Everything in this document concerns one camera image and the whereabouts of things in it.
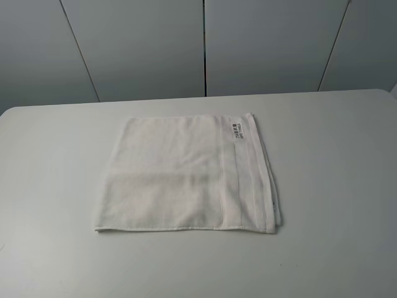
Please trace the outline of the white towel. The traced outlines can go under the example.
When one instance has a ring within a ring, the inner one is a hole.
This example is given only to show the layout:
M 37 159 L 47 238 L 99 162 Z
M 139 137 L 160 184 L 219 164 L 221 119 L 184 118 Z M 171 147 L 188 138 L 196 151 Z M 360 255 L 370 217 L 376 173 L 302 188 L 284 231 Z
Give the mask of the white towel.
M 252 114 L 131 117 L 101 187 L 97 232 L 275 234 L 277 188 Z

